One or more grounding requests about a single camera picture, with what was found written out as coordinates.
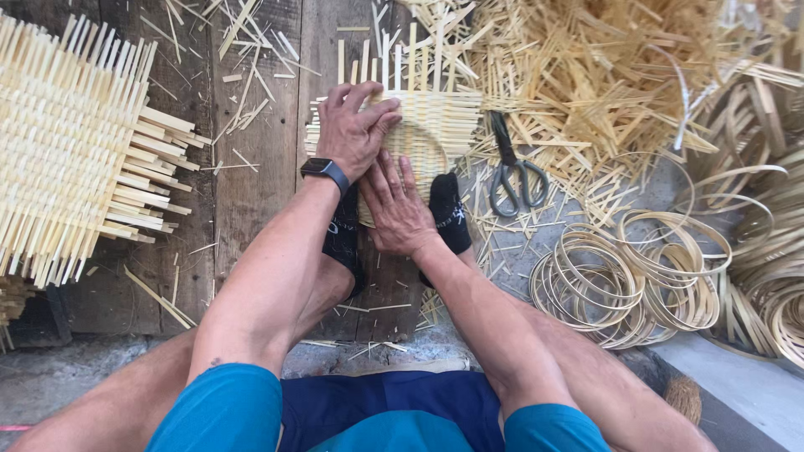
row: man's right hand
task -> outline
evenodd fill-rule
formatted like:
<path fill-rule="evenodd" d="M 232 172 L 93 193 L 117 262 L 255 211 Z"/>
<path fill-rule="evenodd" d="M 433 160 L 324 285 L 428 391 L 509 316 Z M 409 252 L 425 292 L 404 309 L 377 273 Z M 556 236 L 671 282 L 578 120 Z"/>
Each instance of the man's right hand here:
<path fill-rule="evenodd" d="M 335 161 L 349 183 L 366 172 L 377 157 L 385 134 L 402 120 L 402 115 L 394 111 L 400 104 L 396 98 L 359 112 L 366 97 L 382 91 L 383 85 L 374 81 L 340 84 L 330 90 L 326 101 L 318 104 L 321 136 L 315 155 Z"/>
<path fill-rule="evenodd" d="M 433 214 L 416 192 L 410 160 L 400 157 L 404 185 L 388 151 L 381 150 L 378 160 L 360 179 L 360 191 L 375 225 L 368 234 L 377 250 L 412 257 L 434 240 L 442 241 Z"/>

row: scissor handle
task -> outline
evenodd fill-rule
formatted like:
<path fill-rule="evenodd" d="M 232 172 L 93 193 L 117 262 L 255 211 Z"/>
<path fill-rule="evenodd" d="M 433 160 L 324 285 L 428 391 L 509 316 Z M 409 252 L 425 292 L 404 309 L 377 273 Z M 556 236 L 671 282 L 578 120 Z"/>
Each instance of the scissor handle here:
<path fill-rule="evenodd" d="M 544 202 L 544 198 L 547 197 L 548 191 L 550 189 L 550 183 L 548 182 L 548 176 L 542 171 L 541 168 L 534 165 L 533 163 L 528 162 L 527 160 L 517 160 L 516 166 L 519 168 L 519 171 L 522 173 L 522 201 L 525 203 L 526 206 L 530 208 L 538 207 L 539 204 Z M 525 169 L 530 169 L 536 172 L 539 177 L 542 179 L 542 189 L 539 191 L 539 195 L 536 196 L 536 199 L 531 201 L 531 193 L 528 190 L 528 182 L 527 182 L 527 171 Z"/>
<path fill-rule="evenodd" d="M 513 210 L 505 211 L 503 208 L 498 206 L 497 189 L 499 188 L 500 184 L 505 187 L 508 197 L 511 198 L 511 204 L 514 206 Z M 499 216 L 511 218 L 512 216 L 516 215 L 516 212 L 519 212 L 519 200 L 516 198 L 516 191 L 514 191 L 514 188 L 508 182 L 508 166 L 505 166 L 502 163 L 500 163 L 500 166 L 494 172 L 494 180 L 491 182 L 491 193 L 489 194 L 489 199 L 491 200 L 491 210 L 493 210 L 494 213 Z"/>

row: watch face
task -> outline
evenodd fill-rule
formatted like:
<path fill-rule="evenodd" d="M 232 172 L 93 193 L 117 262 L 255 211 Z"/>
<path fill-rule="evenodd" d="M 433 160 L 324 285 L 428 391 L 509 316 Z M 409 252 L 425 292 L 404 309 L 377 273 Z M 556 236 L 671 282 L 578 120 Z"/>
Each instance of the watch face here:
<path fill-rule="evenodd" d="M 324 171 L 331 162 L 332 160 L 329 160 L 328 158 L 312 157 L 308 159 L 307 162 L 305 162 L 304 166 L 302 166 L 301 168 L 304 171 L 309 171 L 311 173 L 318 173 Z"/>

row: scissors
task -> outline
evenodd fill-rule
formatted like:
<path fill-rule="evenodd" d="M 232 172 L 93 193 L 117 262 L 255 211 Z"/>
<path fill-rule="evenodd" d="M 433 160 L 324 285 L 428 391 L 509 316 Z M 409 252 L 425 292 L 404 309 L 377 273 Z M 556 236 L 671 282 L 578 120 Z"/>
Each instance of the scissors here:
<path fill-rule="evenodd" d="M 548 195 L 550 183 L 548 177 L 541 168 L 525 160 L 519 160 L 514 154 L 514 148 L 511 146 L 511 136 L 508 135 L 508 127 L 505 125 L 505 117 L 498 111 L 491 110 L 489 112 L 491 118 L 491 129 L 497 138 L 497 147 L 500 151 L 502 164 L 497 168 L 494 173 L 494 181 L 491 183 L 491 193 L 489 199 L 491 200 L 491 210 L 499 216 L 510 218 L 519 212 L 520 199 L 516 197 L 516 191 L 508 182 L 508 170 L 513 167 L 519 168 L 519 181 L 522 185 L 522 203 L 528 208 L 537 207 L 544 202 L 544 198 Z M 527 170 L 535 172 L 542 179 L 542 187 L 538 191 L 536 199 L 531 200 L 531 193 L 527 185 Z M 497 189 L 500 183 L 505 187 L 508 197 L 511 198 L 511 203 L 514 204 L 513 210 L 504 211 L 498 206 Z"/>

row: black sock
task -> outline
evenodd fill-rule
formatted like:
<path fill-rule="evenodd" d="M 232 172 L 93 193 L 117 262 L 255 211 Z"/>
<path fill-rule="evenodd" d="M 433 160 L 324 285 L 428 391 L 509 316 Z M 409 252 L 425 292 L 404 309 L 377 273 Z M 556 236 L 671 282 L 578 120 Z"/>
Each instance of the black sock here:
<path fill-rule="evenodd" d="M 355 275 L 355 288 L 352 289 L 349 298 L 359 294 L 365 285 L 363 267 L 357 258 L 357 225 L 357 184 L 353 184 L 335 208 L 321 250 Z"/>
<path fill-rule="evenodd" d="M 460 254 L 472 246 L 455 173 L 438 175 L 433 180 L 433 185 L 430 186 L 430 211 L 436 221 L 438 235 L 450 251 Z M 422 272 L 419 272 L 419 279 L 427 287 L 433 287 Z"/>

